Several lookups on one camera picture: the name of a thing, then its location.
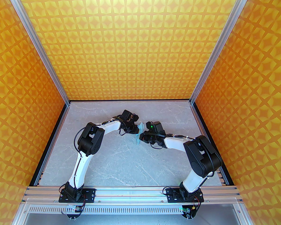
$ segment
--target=vented metal panel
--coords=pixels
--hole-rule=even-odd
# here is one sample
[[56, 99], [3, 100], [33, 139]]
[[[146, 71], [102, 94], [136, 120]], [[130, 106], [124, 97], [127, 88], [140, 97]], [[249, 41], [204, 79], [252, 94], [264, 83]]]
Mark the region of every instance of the vented metal panel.
[[[76, 205], [30, 205], [28, 213], [43, 214], [79, 214], [75, 212]], [[82, 214], [182, 214], [179, 205], [160, 206], [102, 206], [86, 205]]]

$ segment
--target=black mounting plate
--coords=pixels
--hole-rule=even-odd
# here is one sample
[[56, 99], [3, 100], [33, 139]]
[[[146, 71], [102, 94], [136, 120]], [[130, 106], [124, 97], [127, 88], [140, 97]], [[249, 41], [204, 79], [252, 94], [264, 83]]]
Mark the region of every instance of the black mounting plate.
[[166, 188], [165, 195], [168, 203], [192, 203], [195, 198], [198, 198], [200, 203], [204, 202], [203, 194], [200, 188], [193, 192], [189, 199], [182, 199], [179, 188]]
[[[84, 188], [81, 192], [83, 195], [85, 195], [85, 203], [94, 203], [95, 197], [96, 197], [96, 189], [94, 188]], [[59, 195], [58, 202], [60, 203], [83, 203], [84, 198], [81, 196], [80, 199], [76, 202], [74, 201], [70, 196], [66, 195], [66, 192], [64, 191], [64, 188], [61, 190], [61, 193]]]

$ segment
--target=yellow geometric pattern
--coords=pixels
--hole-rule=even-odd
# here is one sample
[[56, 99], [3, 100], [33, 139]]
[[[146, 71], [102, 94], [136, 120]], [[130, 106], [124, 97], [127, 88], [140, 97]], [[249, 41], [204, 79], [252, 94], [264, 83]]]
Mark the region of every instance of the yellow geometric pattern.
[[71, 100], [190, 98], [235, 0], [22, 0]]
[[281, 224], [281, 0], [248, 0], [196, 103], [255, 224]]
[[63, 104], [10, 0], [0, 0], [0, 224], [11, 224]]

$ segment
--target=orange patterned wall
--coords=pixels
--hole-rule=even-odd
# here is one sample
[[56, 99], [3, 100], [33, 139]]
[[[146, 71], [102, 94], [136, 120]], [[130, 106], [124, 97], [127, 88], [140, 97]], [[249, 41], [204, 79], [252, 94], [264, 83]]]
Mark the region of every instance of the orange patterned wall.
[[281, 224], [281, 0], [248, 0], [196, 103], [255, 224]]
[[71, 100], [190, 98], [235, 0], [22, 0]]
[[63, 100], [9, 0], [0, 0], [0, 224], [10, 224]]

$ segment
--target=gray marble surface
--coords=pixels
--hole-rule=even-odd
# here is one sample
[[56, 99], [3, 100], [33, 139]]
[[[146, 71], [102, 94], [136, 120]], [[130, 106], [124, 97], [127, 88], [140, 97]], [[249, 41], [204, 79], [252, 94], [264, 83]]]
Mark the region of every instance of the gray marble surface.
[[[188, 101], [72, 102], [45, 168], [40, 185], [59, 186], [70, 178], [77, 152], [75, 134], [88, 122], [101, 123], [127, 109], [136, 122], [160, 121], [166, 133], [200, 135]], [[191, 170], [185, 152], [152, 149], [133, 134], [106, 134], [85, 176], [88, 186], [177, 186]], [[205, 186], [220, 186], [217, 174]]]

